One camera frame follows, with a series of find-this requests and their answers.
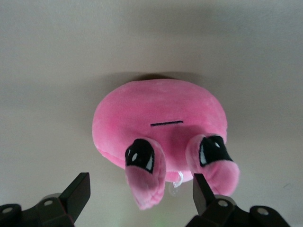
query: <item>plush toy body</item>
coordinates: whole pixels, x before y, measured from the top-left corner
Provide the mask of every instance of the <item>plush toy body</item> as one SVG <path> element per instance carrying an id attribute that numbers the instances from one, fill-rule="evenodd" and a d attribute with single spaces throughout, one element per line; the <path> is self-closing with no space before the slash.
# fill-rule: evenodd
<path id="1" fill-rule="evenodd" d="M 174 79 L 133 81 L 108 94 L 92 125 L 98 151 L 125 169 L 141 209 L 158 204 L 165 181 L 203 173 L 214 193 L 230 195 L 239 169 L 226 148 L 227 121 L 207 90 Z"/>

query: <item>embroidered mouth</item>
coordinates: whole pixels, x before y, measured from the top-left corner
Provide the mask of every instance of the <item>embroidered mouth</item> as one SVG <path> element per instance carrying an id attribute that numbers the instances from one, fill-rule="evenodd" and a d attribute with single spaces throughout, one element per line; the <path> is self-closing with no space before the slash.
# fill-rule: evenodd
<path id="1" fill-rule="evenodd" d="M 160 126 L 160 125 L 167 125 L 167 124 L 180 124 L 180 123 L 183 123 L 183 121 L 154 123 L 154 124 L 151 124 L 151 126 Z"/>

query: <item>gray background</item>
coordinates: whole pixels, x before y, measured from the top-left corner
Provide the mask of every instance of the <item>gray background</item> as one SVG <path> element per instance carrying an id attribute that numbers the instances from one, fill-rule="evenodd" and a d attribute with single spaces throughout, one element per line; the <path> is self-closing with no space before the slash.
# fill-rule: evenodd
<path id="1" fill-rule="evenodd" d="M 303 226 L 301 0 L 0 0 L 0 204 L 28 209 L 87 171 L 77 226 L 184 226 L 192 182 L 139 211 L 92 142 L 98 103 L 146 73 L 211 91 L 241 169 L 232 197 Z"/>

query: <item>stuffed animal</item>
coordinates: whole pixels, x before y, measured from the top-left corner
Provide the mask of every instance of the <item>stuffed animal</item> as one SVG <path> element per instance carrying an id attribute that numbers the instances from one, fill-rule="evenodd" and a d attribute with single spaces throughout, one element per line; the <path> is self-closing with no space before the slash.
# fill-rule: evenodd
<path id="1" fill-rule="evenodd" d="M 231 195 L 240 175 L 227 153 L 227 121 L 218 100 L 176 79 L 126 83 L 98 105 L 92 124 L 97 150 L 125 169 L 141 210 L 158 204 L 165 182 L 201 173 L 214 194 Z"/>

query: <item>black metal bracket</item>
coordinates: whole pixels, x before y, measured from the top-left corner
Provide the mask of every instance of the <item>black metal bracket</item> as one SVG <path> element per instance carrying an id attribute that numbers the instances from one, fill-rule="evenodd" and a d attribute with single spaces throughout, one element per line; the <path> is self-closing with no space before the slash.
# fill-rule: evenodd
<path id="1" fill-rule="evenodd" d="M 19 204 L 0 206 L 0 227 L 73 227 L 89 197 L 89 173 L 80 173 L 58 198 L 24 211 Z"/>
<path id="2" fill-rule="evenodd" d="M 289 227 L 270 207 L 241 210 L 230 197 L 216 198 L 202 174 L 194 174 L 193 197 L 197 216 L 186 227 Z"/>

